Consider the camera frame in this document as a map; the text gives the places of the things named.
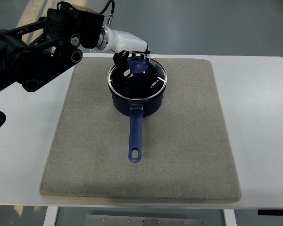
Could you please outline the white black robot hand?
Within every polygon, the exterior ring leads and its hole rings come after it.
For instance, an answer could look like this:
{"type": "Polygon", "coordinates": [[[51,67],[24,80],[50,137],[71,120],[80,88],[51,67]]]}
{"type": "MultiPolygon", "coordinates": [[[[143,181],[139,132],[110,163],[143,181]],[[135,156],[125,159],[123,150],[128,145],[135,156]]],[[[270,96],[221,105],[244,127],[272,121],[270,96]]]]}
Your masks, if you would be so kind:
{"type": "Polygon", "coordinates": [[[112,30],[110,27],[102,26],[98,43],[92,49],[94,53],[113,51],[113,61],[118,72],[130,78],[133,75],[128,63],[129,55],[132,57],[139,54],[146,65],[150,62],[150,49],[146,41],[124,31],[112,30]]]}

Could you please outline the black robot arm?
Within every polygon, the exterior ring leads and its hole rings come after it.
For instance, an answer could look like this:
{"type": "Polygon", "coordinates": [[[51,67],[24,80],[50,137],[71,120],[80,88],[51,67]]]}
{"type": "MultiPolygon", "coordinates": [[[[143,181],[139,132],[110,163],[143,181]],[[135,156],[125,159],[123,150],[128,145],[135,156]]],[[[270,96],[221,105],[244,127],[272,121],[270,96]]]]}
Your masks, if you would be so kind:
{"type": "Polygon", "coordinates": [[[37,22],[12,30],[0,30],[0,92],[17,82],[35,92],[83,58],[79,46],[98,45],[104,13],[65,1],[47,10],[37,22]]]}

